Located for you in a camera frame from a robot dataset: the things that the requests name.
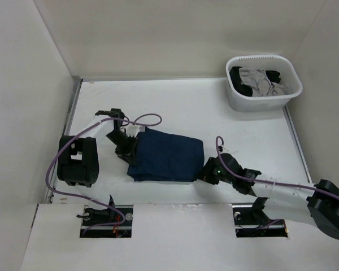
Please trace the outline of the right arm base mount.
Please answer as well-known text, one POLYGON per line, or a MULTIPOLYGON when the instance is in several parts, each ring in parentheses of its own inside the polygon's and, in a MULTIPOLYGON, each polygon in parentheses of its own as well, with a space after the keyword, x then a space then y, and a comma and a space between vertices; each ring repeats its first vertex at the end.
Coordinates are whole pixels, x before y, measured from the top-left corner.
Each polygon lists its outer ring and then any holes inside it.
POLYGON ((232 211, 237 238, 288 237, 284 220, 269 219, 251 204, 233 205, 232 211))

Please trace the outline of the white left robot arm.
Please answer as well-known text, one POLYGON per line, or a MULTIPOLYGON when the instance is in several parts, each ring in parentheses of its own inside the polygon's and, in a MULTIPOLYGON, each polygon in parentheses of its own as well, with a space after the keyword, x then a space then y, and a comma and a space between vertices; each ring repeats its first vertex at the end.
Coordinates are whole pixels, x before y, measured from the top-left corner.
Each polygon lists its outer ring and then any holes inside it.
POLYGON ((135 162, 138 126, 133 135, 127 134, 121 128, 130 123, 122 110, 113 108, 109 111, 99 110, 87 127, 77 135, 64 135, 59 141, 59 151, 53 163, 57 164, 57 177, 69 186, 74 186, 79 193, 61 195, 86 199, 100 205, 96 218, 103 225, 109 225, 115 220, 115 213, 120 222, 125 221, 125 214, 116 209, 111 202, 101 203, 95 196, 82 193, 83 188, 91 188, 99 177, 98 145, 107 138, 115 145, 115 154, 129 165, 135 162))

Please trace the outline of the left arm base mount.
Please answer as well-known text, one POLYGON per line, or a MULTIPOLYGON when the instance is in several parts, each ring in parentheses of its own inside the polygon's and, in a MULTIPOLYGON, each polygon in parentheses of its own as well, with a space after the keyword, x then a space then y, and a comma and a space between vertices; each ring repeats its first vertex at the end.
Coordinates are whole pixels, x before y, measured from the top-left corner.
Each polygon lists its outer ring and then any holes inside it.
POLYGON ((130 238, 132 236, 133 206, 116 206, 124 216, 110 209, 85 207, 81 219, 80 238, 130 238))

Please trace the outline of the dark blue denim trousers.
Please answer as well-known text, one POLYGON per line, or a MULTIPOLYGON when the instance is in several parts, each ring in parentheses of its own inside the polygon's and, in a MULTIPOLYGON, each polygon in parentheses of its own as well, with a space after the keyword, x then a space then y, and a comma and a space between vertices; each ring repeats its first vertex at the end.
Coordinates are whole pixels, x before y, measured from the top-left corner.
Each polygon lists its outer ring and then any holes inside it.
POLYGON ((136 161, 127 175, 136 182, 193 182, 204 160, 200 139, 147 128, 138 134, 136 161))

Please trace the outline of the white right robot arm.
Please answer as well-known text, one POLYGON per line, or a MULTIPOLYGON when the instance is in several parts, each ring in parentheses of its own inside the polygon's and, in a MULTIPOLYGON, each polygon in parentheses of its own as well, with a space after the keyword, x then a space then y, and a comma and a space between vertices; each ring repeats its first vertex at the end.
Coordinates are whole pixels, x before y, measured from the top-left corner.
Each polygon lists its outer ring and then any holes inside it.
POLYGON ((251 217, 257 223, 285 219, 318 228, 339 240, 339 188, 331 181, 316 184, 281 184, 261 181, 260 171, 243 168, 230 154, 210 157, 197 174, 198 179, 217 185, 225 182, 239 193, 256 198, 251 217))

